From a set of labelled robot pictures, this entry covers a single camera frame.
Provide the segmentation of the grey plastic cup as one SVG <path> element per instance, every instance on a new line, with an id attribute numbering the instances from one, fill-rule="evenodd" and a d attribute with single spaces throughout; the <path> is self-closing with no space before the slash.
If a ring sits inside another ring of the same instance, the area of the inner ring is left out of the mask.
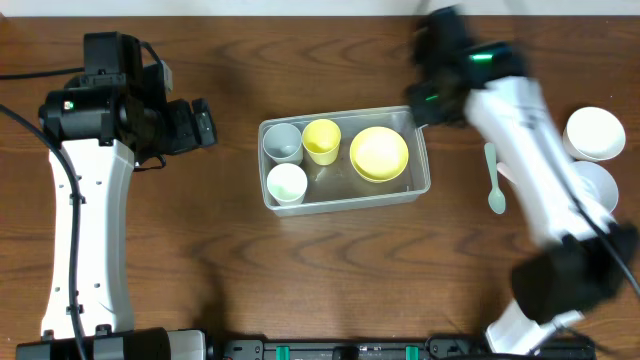
<path id="1" fill-rule="evenodd" d="M 303 161 L 302 133 L 292 124 L 276 124 L 266 131 L 263 150 L 277 164 L 300 165 Z"/>

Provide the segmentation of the yellow plastic bowl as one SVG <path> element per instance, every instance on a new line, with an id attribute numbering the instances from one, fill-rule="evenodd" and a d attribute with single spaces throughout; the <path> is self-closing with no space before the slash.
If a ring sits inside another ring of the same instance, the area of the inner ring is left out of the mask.
<path id="1" fill-rule="evenodd" d="M 349 157 L 355 171 L 371 183 L 398 177 L 409 163 L 408 145 L 396 131 L 381 126 L 359 132 L 351 142 Z"/>

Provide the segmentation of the white plastic cup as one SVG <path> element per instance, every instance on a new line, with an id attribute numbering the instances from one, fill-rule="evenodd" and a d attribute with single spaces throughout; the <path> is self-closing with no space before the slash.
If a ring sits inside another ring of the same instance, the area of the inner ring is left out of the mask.
<path id="1" fill-rule="evenodd" d="M 281 206 L 299 205 L 303 202 L 308 187 L 304 170 L 295 164 L 275 166 L 267 175 L 269 194 Z"/>

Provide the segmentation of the clear plastic container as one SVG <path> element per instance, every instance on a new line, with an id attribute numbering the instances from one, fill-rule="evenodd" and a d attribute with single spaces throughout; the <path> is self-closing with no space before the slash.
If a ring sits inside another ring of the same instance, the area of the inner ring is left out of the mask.
<path id="1" fill-rule="evenodd" d="M 317 119 L 330 119 L 341 129 L 342 139 L 337 160 L 320 166 L 305 155 L 301 168 L 308 178 L 302 203 L 291 206 L 279 204 L 269 193 L 267 176 L 276 162 L 263 148 L 267 130 L 279 123 L 287 123 L 303 130 Z M 353 138 L 371 126 L 390 128 L 406 141 L 409 162 L 401 175 L 388 182 L 375 184 L 359 176 L 351 165 L 349 147 Z M 431 186 L 427 149 L 422 130 L 417 128 L 408 106 L 391 106 L 311 115 L 300 115 L 263 121 L 258 128 L 258 167 L 261 189 L 266 207 L 281 217 L 309 215 L 367 207 L 387 206 L 415 201 Z"/>

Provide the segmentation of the yellow plastic cup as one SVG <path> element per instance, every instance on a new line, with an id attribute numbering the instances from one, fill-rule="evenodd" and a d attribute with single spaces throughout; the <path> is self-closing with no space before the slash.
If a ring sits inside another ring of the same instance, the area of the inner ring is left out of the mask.
<path id="1" fill-rule="evenodd" d="M 305 150 L 312 160 L 321 166 L 328 166 L 336 160 L 341 138 L 339 126 L 329 119 L 310 122 L 302 133 Z"/>

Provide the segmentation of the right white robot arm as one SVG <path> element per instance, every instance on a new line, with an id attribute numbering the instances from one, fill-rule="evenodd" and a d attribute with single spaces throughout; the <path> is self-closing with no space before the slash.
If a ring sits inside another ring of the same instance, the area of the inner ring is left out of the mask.
<path id="1" fill-rule="evenodd" d="M 492 352 L 529 355 L 559 327 L 634 279 L 635 226 L 620 225 L 581 184 L 538 83 L 504 42 L 417 43 L 422 79 L 407 90 L 423 125 L 464 121 L 511 168 L 532 240 L 542 251 L 511 272 L 513 299 L 485 332 Z"/>

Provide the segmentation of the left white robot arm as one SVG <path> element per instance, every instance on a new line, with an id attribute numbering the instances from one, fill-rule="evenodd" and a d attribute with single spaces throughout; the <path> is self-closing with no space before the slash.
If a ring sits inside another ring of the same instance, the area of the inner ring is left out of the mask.
<path id="1" fill-rule="evenodd" d="M 211 359 L 204 331 L 135 327 L 126 275 L 126 207 L 145 160 L 215 144 L 206 100 L 124 85 L 51 92 L 36 134 L 56 198 L 54 269 L 41 339 L 19 359 Z"/>

